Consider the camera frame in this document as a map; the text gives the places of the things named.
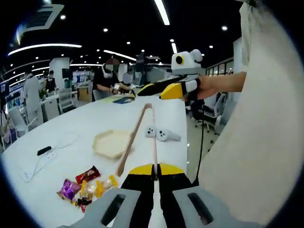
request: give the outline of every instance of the office floor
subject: office floor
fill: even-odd
[[[195,180],[199,159],[200,159],[200,142],[201,142],[201,125],[195,127],[197,123],[194,122],[189,116],[187,116],[187,133],[188,133],[188,166],[187,166],[187,176],[191,182]],[[213,129],[210,128],[209,133],[206,127],[204,127],[204,139],[203,139],[203,153],[202,160],[211,149],[213,143],[218,138],[218,135],[214,134]]]

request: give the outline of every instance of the cable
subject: cable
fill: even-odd
[[[205,117],[205,101],[202,100],[202,106],[203,106],[203,115],[202,115],[202,123],[201,123],[201,141],[200,141],[200,153],[199,153],[199,166],[198,166],[198,170],[196,173],[196,178],[194,180],[194,182],[192,183],[192,186],[199,186],[199,171],[200,171],[200,162],[201,162],[201,157],[203,154],[203,139],[204,139],[204,117]]]

